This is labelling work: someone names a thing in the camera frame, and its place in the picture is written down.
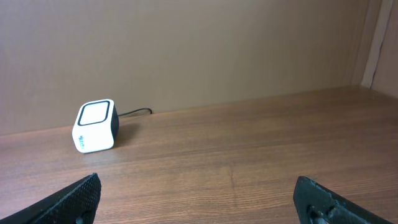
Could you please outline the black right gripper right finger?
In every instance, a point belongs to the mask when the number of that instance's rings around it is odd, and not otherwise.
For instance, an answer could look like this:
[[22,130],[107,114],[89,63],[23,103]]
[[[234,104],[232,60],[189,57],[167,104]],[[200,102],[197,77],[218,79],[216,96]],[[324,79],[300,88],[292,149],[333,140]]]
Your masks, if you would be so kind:
[[301,224],[392,224],[305,176],[298,177],[293,200]]

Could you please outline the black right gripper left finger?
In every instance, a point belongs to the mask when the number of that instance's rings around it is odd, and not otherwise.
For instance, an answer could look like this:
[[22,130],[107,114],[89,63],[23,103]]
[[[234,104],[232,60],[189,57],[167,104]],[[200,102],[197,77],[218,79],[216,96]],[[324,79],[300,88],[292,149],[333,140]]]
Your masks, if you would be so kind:
[[93,173],[1,219],[1,224],[93,224],[100,197],[101,181]]

